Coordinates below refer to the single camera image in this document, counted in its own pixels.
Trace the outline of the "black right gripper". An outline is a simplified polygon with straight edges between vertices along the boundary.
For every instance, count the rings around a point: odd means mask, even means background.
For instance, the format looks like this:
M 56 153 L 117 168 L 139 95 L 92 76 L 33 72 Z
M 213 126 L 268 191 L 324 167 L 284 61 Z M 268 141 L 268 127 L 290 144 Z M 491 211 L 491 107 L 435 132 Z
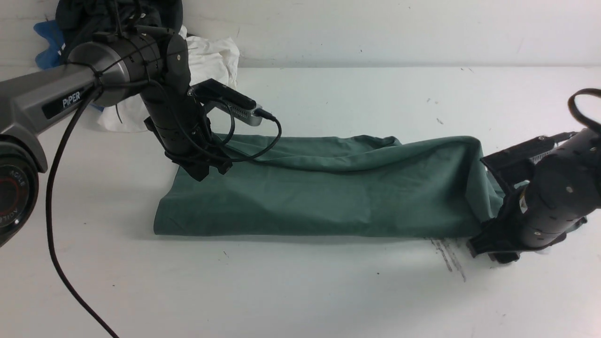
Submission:
M 588 128 L 537 162 L 532 180 L 503 198 L 496 217 L 468 241 L 473 257 L 507 264 L 565 240 L 600 208 L 600 135 Z

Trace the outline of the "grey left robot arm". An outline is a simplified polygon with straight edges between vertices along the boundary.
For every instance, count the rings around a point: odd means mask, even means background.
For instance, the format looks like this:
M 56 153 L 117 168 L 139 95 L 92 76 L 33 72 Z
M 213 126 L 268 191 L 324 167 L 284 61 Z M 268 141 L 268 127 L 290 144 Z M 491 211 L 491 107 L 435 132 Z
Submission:
M 209 167 L 224 174 L 232 160 L 217 144 L 190 92 L 188 45 L 167 28 L 136 26 L 99 32 L 64 65 L 1 82 L 1 243 L 32 214 L 39 174 L 48 170 L 39 135 L 69 114 L 77 122 L 90 104 L 109 107 L 140 95 L 146 126 L 166 156 L 197 181 Z

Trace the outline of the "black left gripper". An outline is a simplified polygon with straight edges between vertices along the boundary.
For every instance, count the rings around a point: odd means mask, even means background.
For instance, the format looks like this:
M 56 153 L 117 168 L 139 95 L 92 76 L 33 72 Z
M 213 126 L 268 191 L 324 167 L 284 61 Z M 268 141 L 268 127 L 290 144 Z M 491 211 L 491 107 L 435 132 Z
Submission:
M 145 124 L 159 139 L 165 155 L 193 179 L 202 181 L 211 167 L 225 175 L 232 160 L 216 144 L 204 108 L 188 92 L 188 85 L 147 86 L 140 93 L 149 113 Z

